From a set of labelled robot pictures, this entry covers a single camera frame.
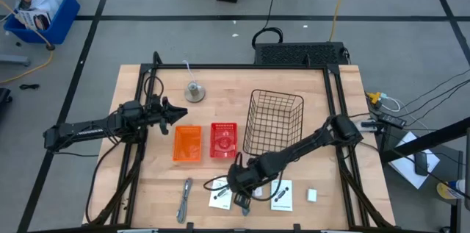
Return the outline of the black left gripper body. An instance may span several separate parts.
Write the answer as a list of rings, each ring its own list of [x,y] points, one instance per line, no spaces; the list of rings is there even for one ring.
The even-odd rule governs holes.
[[[163,135],[169,134],[168,107],[169,101],[166,96],[152,95],[145,109],[145,123],[150,126],[158,124]]]

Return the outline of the red plastic basket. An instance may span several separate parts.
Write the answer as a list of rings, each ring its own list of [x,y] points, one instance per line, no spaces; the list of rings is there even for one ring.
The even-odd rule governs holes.
[[[214,150],[214,139],[218,133],[228,131],[234,138],[234,150],[229,152],[221,152]],[[237,154],[238,132],[236,123],[212,123],[210,136],[210,157],[216,159],[234,158]]]

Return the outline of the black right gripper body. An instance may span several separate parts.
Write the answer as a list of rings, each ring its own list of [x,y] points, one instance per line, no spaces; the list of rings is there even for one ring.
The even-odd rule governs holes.
[[[227,182],[233,193],[241,193],[252,197],[258,182],[258,162],[248,161],[247,166],[233,163],[228,170]]]

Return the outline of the orange plastic basket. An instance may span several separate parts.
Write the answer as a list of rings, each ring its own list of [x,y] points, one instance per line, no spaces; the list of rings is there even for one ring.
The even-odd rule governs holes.
[[[175,130],[173,161],[199,162],[201,158],[202,129],[200,126],[177,126]]]

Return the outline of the yellow plug connector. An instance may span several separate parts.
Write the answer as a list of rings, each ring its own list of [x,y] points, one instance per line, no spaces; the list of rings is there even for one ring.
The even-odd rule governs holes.
[[[370,104],[376,108],[380,109],[382,106],[380,100],[381,100],[381,92],[376,92],[376,93],[371,93],[371,92],[366,92],[366,96],[370,101]]]

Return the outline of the grey metal furniture foot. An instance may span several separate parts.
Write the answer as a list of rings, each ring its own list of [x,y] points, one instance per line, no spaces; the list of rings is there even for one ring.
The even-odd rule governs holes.
[[[29,58],[25,56],[0,54],[0,63],[16,64],[28,67],[31,62]]]

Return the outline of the box with green side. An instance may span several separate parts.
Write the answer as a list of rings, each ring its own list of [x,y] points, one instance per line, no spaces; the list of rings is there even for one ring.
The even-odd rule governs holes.
[[[291,212],[293,210],[292,193],[292,180],[272,181],[270,189],[270,195],[273,195],[270,200],[271,210]]]

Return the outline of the red round object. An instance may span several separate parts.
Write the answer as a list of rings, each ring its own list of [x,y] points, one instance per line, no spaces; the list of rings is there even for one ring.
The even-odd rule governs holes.
[[[214,150],[221,152],[229,152],[234,150],[234,138],[233,135],[224,131],[218,133],[214,139]]]

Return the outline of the white and yellow bottle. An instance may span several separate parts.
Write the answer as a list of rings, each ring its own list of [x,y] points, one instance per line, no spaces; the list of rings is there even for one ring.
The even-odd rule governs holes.
[[[440,197],[448,200],[465,198],[463,193],[466,190],[466,181],[459,179],[450,182],[439,182],[436,186]]]

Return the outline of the black chair base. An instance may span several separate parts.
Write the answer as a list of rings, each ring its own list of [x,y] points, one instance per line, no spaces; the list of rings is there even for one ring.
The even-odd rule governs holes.
[[[7,105],[12,101],[11,90],[0,87],[0,115],[6,110]]]

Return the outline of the black diagonal beam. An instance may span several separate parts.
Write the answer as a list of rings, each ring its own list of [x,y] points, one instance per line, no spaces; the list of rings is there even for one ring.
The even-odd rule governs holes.
[[[435,132],[418,137],[410,142],[404,143],[396,148],[396,152],[390,148],[381,154],[380,159],[383,162],[391,162],[399,159],[400,157],[406,157],[419,151],[434,148],[465,136],[467,134],[467,129],[470,129],[470,117],[445,126]]]

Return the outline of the white paper sheet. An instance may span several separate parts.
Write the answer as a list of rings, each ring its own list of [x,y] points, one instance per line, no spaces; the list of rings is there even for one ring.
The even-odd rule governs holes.
[[[403,137],[390,137],[390,143],[387,145],[387,149],[392,150],[393,148],[411,142],[416,138],[417,136],[412,132],[407,132]],[[432,172],[440,162],[440,159],[434,155],[430,149],[424,150],[424,153],[427,157],[427,171]],[[415,172],[414,155],[407,156],[407,159],[399,158],[393,160],[389,165],[416,189],[419,189],[429,176],[428,174],[424,176],[419,175]]]

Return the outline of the blue plastic bin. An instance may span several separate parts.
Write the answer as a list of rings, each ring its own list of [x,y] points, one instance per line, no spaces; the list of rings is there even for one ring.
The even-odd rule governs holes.
[[[51,44],[63,44],[79,10],[80,4],[77,0],[63,0],[49,28],[43,31],[39,30],[39,33]],[[4,30],[13,33],[26,43],[45,43],[41,37],[33,30],[27,29],[13,15],[4,24]]]

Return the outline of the dark grey side table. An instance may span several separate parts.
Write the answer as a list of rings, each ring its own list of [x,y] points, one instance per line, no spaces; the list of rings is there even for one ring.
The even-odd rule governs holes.
[[[436,190],[440,180],[448,182],[463,177],[463,152],[446,146],[437,146],[431,152],[439,163],[420,188],[415,188],[390,164],[383,165],[394,217],[402,229],[463,233],[460,219],[463,202],[446,200]]]

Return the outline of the black power brick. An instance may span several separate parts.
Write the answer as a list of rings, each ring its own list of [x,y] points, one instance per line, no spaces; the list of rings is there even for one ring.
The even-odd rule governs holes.
[[[381,123],[386,123],[388,125],[391,125],[391,126],[394,126],[394,127],[398,128],[398,129],[402,129],[406,125],[405,120],[403,120],[401,118],[398,118],[398,117],[395,117],[393,115],[386,114],[386,113],[382,113],[382,114],[378,115],[377,119]]]

